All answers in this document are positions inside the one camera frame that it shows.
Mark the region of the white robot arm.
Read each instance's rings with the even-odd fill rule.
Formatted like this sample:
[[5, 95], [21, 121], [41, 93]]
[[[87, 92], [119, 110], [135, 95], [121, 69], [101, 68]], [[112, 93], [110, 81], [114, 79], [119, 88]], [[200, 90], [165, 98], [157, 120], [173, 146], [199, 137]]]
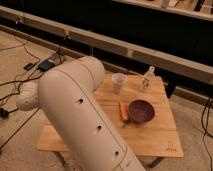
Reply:
[[92, 56], [61, 64], [23, 84], [16, 106], [42, 109], [83, 171], [145, 171], [93, 96], [104, 76]]

